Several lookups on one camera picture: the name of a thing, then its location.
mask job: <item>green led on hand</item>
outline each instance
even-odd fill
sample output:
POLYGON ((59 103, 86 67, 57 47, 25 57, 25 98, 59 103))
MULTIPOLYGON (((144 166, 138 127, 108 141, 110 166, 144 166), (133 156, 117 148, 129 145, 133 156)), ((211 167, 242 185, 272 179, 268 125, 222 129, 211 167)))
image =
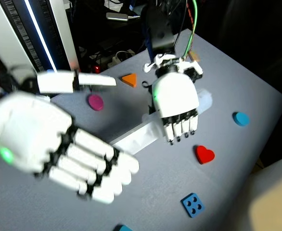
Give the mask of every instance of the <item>green led on hand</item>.
POLYGON ((14 155, 8 148, 0 148, 0 156, 8 164, 13 162, 14 155))

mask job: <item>orange triangle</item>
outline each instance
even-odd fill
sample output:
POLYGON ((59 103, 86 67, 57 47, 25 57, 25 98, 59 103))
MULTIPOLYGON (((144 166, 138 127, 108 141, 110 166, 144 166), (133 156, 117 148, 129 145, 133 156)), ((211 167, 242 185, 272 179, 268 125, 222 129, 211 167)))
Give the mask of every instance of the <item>orange triangle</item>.
POLYGON ((131 87, 135 88, 137 86, 137 74, 133 73, 128 76, 122 77, 122 81, 131 87))

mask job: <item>table surface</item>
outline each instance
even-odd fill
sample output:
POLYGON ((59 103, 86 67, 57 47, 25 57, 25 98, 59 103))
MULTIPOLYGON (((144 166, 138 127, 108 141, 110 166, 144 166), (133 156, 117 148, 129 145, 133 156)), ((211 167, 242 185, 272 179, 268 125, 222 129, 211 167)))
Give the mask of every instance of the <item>table surface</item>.
MULTIPOLYGON (((190 31, 183 31, 177 52, 182 54, 190 31)), ((135 231, 215 230, 242 187, 282 113, 282 94, 202 38, 193 49, 201 57, 203 78, 196 87, 212 93, 213 106, 199 118, 196 134, 170 146, 159 139, 135 156, 140 171, 110 205, 83 201, 48 179, 35 180, 0 159, 0 230, 111 231, 126 224, 135 231), (250 124, 239 127, 232 113, 249 115, 250 124), (200 165, 193 146, 215 152, 214 161, 200 165), (205 211, 196 218, 186 214, 180 200, 196 193, 205 211)), ((105 71, 120 77, 137 73, 138 86, 117 81, 117 87, 100 89, 104 110, 87 106, 88 93, 59 95, 53 101, 76 117, 76 122, 107 141, 141 122, 147 113, 147 90, 154 71, 143 73, 146 51, 105 71)))

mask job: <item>heart-shaped block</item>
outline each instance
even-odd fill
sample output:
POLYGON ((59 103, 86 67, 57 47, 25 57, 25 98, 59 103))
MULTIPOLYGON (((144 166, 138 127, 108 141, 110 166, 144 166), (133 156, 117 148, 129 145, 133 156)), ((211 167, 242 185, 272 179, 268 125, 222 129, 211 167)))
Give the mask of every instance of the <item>heart-shaped block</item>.
POLYGON ((206 164, 215 158, 215 153, 204 146, 198 146, 195 149, 195 155, 197 156, 197 159, 201 165, 206 164))

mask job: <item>red light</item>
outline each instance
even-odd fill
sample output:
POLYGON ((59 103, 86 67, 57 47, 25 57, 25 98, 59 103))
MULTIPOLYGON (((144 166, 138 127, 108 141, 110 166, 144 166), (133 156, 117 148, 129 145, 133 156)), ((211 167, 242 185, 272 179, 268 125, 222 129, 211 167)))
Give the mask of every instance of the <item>red light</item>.
POLYGON ((100 66, 94 66, 94 73, 99 74, 101 72, 101 67, 100 66))

